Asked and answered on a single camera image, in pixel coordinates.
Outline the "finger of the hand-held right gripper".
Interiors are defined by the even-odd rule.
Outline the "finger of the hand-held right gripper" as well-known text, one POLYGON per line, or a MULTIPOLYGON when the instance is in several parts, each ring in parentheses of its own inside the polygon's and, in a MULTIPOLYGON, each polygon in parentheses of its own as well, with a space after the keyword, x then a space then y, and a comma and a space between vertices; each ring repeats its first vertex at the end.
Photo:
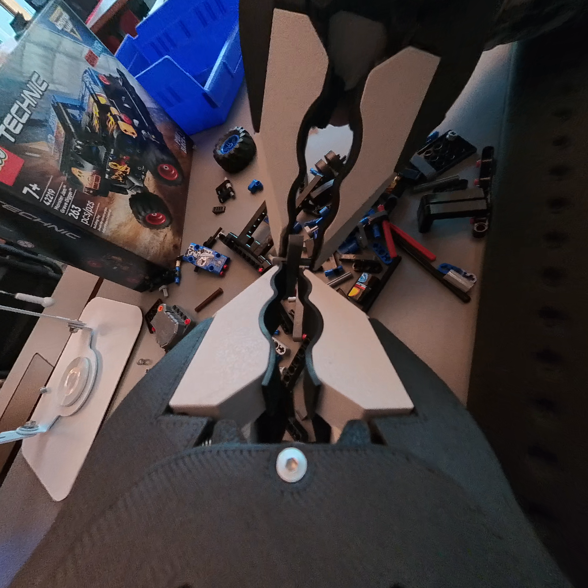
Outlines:
POLYGON ((332 211, 318 235, 313 269, 333 254, 390 184, 439 62, 436 55, 408 47, 367 76, 350 112, 352 145, 334 182, 332 211))
POLYGON ((326 50, 304 13, 264 10, 268 29, 261 112, 254 122, 264 194, 275 251, 285 257, 296 198, 306 179, 305 116, 322 92, 326 50))

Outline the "long black toy axle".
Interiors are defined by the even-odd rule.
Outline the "long black toy axle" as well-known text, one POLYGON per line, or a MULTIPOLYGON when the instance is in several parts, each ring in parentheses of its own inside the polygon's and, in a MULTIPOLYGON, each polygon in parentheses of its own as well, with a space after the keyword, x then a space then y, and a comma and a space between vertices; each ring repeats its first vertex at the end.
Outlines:
POLYGON ((468 293, 463 292, 457 286, 445 280, 445 275, 435 268, 430 261, 428 261, 421 253, 419 253, 411 245, 405 244, 399 239, 394 239, 394 242, 402 250, 404 250, 417 264, 421 266, 431 277, 440 283, 448 291, 452 292, 454 296, 460 299, 463 303, 471 302, 471 297, 468 293))

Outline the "grey toy pull-back motor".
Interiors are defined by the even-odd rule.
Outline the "grey toy pull-back motor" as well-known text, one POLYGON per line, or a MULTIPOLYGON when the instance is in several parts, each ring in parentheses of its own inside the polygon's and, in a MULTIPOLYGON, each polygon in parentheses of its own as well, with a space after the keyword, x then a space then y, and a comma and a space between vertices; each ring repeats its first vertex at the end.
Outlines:
POLYGON ((148 331, 155 336, 165 353, 173 349, 195 326, 196 320, 177 305, 166 304, 162 299, 145 313, 148 331))

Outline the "black blue toy axle piece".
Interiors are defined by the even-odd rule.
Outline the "black blue toy axle piece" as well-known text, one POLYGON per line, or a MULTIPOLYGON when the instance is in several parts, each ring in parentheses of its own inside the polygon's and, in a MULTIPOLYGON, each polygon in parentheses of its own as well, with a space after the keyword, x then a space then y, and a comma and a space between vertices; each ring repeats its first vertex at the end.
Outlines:
POLYGON ((154 292, 159 288, 165 286, 169 286, 171 284, 180 285, 181 283, 181 264, 182 264, 182 257, 178 257, 176 261, 174 261, 172 269, 165 269, 153 277, 149 279, 149 286, 148 291, 154 292))

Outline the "black toy chassis assembly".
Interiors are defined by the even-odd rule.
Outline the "black toy chassis assembly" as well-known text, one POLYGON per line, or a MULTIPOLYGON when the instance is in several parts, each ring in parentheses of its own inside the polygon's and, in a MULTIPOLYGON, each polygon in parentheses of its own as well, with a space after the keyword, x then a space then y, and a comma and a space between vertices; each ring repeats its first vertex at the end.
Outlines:
POLYGON ((253 267, 258 274, 262 275, 271 267, 268 255, 274 246, 274 242, 269 230, 265 202, 262 202, 239 235, 220 231, 217 238, 224 246, 253 267))

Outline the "grey panel colourful sticker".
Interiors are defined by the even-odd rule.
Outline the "grey panel colourful sticker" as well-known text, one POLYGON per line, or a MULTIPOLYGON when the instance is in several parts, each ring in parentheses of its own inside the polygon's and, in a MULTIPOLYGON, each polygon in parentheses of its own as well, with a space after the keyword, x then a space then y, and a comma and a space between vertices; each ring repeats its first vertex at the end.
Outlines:
POLYGON ((364 300, 369 296, 371 291, 379 284, 378 276, 369 272, 363 272, 350 288, 347 297, 357 304, 364 304, 364 300))

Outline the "white desk stand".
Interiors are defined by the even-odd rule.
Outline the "white desk stand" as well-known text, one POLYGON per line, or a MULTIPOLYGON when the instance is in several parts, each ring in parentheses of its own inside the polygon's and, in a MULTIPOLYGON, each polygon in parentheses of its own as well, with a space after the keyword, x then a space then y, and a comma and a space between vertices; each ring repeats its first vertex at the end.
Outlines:
POLYGON ((111 404, 143 324, 136 305, 96 297, 68 325, 70 338, 27 422, 1 432, 21 451, 54 502, 74 485, 111 404))

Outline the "black toy frame block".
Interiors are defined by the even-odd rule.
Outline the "black toy frame block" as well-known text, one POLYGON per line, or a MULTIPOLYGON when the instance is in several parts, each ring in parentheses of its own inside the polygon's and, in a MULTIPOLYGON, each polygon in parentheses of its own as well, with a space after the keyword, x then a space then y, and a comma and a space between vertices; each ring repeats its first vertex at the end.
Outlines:
POLYGON ((417 229, 427 233, 437 220, 474 217, 485 208, 483 192, 478 187, 426 194, 417 209, 417 229))

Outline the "dark grey toy beam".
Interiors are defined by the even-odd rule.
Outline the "dark grey toy beam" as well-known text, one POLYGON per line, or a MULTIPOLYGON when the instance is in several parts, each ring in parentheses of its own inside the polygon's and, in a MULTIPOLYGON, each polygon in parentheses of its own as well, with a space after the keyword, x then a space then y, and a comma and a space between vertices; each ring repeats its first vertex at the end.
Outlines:
POLYGON ((279 303, 296 295, 303 245, 302 235, 289 235, 285 261, 280 264, 274 280, 279 303))

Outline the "blue toy beam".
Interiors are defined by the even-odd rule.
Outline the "blue toy beam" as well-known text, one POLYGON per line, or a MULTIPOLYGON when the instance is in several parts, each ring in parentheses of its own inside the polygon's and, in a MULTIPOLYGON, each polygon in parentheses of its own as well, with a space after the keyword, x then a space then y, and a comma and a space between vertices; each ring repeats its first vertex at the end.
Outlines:
POLYGON ((443 279, 458 288, 461 292, 469 293, 477 283, 477 276, 450 263, 441 263, 437 270, 443 274, 443 279))

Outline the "black beam red pins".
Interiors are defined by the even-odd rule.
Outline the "black beam red pins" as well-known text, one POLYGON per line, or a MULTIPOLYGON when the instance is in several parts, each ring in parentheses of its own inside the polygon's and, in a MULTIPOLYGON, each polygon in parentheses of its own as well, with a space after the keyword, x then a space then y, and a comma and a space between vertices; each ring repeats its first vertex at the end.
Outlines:
POLYGON ((479 168, 479 177, 474 181, 474 184, 482 190, 486 208, 471 218, 471 224, 472 236, 476 239, 482 239, 488 234, 492 215, 492 183, 496 172, 495 148, 492 145, 487 145, 482 149, 476 167, 479 168))

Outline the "brown toy axle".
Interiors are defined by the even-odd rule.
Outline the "brown toy axle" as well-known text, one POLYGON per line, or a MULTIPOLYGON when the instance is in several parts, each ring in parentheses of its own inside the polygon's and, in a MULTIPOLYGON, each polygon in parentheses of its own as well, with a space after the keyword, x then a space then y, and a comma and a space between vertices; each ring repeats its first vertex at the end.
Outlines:
POLYGON ((194 312, 201 313, 223 294, 224 294, 223 288, 217 288, 207 298, 205 298, 200 304, 198 304, 197 306, 194 307, 194 312))

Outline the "black grille toy panel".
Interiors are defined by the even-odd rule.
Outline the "black grille toy panel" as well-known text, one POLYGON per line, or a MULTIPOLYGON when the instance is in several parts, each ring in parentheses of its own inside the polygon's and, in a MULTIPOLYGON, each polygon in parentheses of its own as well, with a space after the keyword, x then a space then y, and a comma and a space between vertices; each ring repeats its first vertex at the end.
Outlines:
POLYGON ((476 147, 454 130, 443 134, 435 131, 409 164, 427 180, 433 180, 476 152, 476 147))

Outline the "blue flame sticker panel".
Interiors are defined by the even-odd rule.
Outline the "blue flame sticker panel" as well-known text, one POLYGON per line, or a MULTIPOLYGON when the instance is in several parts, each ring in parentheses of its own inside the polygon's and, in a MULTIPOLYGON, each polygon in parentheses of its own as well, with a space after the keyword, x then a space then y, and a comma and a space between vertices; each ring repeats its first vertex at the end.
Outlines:
POLYGON ((229 269, 230 257, 197 243, 190 243, 186 251, 181 255, 181 260, 192 264, 195 271, 223 277, 229 269))

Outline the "grey desk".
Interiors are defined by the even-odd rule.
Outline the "grey desk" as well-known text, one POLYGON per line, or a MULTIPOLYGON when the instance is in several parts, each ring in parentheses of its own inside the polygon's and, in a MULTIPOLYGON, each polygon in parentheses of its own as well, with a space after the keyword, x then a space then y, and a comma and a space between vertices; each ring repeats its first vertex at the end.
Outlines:
MULTIPOLYGON (((507 86, 511 73, 513 45, 502 45, 481 55, 476 69, 455 104, 450 108, 440 131, 454 130, 478 149, 493 145, 499 149, 503 134, 503 117, 507 86)), ((225 126, 194 136, 196 152, 193 159, 189 197, 193 204, 187 210, 183 241, 200 242, 218 226, 240 231, 258 204, 246 195, 249 178, 265 181, 265 174, 253 164, 234 180, 237 199, 227 206, 226 213, 215 217, 213 188, 221 180, 220 169, 212 162, 214 142, 225 128, 249 126, 249 104, 246 89, 240 91, 225 126)), ((405 194, 393 212, 393 223, 424 243, 441 262, 449 262, 475 273, 481 278, 485 239, 471 235, 468 219, 436 222, 432 231, 417 231, 417 195, 405 194)), ((81 296, 96 294, 137 305, 151 306, 157 294, 141 295, 112 282, 105 281, 97 289, 98 278, 75 268, 65 270, 56 287, 55 314, 79 317, 81 296)), ((371 307, 370 316, 392 331, 418 357, 428 364, 463 402, 466 401, 476 330, 476 316, 481 287, 477 285, 470 303, 458 301, 434 278, 427 275, 412 259, 403 258, 390 281, 371 307)), ((65 325, 43 319, 33 329, 25 348, 1 389, 1 406, 12 405, 20 394, 21 380, 31 377, 31 362, 38 355, 46 364, 57 362, 69 336, 65 325)), ((24 459, 20 444, 2 445, 1 452, 11 448, 1 485, 1 587, 8 587, 21 566, 37 547, 53 524, 66 501, 54 502, 24 459)))

